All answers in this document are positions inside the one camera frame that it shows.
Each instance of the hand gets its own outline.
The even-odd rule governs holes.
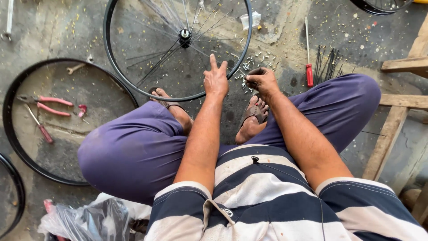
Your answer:
[[[260,92],[262,100],[269,103],[273,95],[281,93],[272,70],[260,67],[251,70],[245,77],[245,83],[249,88]]]
[[[229,92],[229,83],[226,77],[227,61],[221,63],[217,68],[217,61],[214,54],[210,55],[211,70],[204,71],[204,88],[208,96],[215,96],[224,99]]]

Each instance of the sandal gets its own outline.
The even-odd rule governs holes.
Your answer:
[[[155,91],[156,92],[156,89],[158,89],[158,88],[160,88],[160,87],[151,87],[150,89],[149,89],[149,91],[148,91],[148,93],[149,94],[151,94],[153,91]],[[171,106],[178,106],[178,107],[180,107],[181,109],[183,109],[184,110],[184,108],[178,103],[178,102],[171,102],[171,101],[163,101],[163,100],[158,100],[158,102],[159,102],[159,104],[161,104],[161,105],[163,105],[166,109],[168,109],[169,107],[171,107]]]
[[[246,111],[244,113],[244,118],[241,120],[241,124],[239,125],[239,129],[241,129],[241,127],[244,125],[245,120],[248,119],[248,118],[250,118],[251,116],[255,116],[257,118],[257,121],[259,122],[259,125],[262,124],[267,119],[267,117],[263,118],[263,114],[262,114],[262,112],[260,111],[260,108],[257,105],[255,105],[255,106],[251,107],[250,109],[248,109],[249,105],[250,105],[250,103],[248,102],[248,105],[245,108]]]

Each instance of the screwdriver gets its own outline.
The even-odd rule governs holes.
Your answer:
[[[37,126],[39,127],[40,131],[42,132],[43,136],[45,137],[46,142],[49,143],[49,144],[52,144],[54,141],[52,140],[52,137],[49,135],[48,131],[45,129],[45,127],[42,124],[39,123],[39,121],[34,116],[33,112],[31,111],[30,107],[27,104],[25,104],[25,106],[27,107],[27,109],[30,112],[31,116],[36,121]]]
[[[308,49],[308,64],[306,65],[306,79],[308,81],[308,87],[314,86],[314,79],[312,76],[312,64],[309,61],[309,36],[308,36],[308,18],[305,18],[306,27],[306,48]]]

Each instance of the striped shirt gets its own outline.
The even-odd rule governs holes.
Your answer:
[[[193,181],[155,196],[145,238],[152,240],[426,241],[428,234],[384,184],[331,178],[314,193],[288,152],[243,145],[217,160],[212,196]]]

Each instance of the red-handled pliers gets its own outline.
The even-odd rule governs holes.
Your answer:
[[[17,95],[16,98],[18,100],[20,100],[20,101],[25,102],[25,103],[37,104],[38,108],[44,109],[44,110],[46,110],[46,111],[48,111],[50,113],[61,115],[61,116],[70,116],[70,114],[67,113],[67,112],[56,111],[56,110],[54,110],[52,108],[49,108],[49,107],[43,105],[40,102],[57,102],[57,103],[61,103],[61,104],[68,105],[68,106],[74,106],[74,104],[71,103],[71,102],[69,102],[69,101],[66,101],[66,100],[63,100],[63,99],[60,99],[60,98],[54,98],[54,97],[43,97],[43,96],[40,96],[39,98],[37,98],[37,97],[34,97],[34,96],[29,96],[29,95],[21,94],[21,95]]]

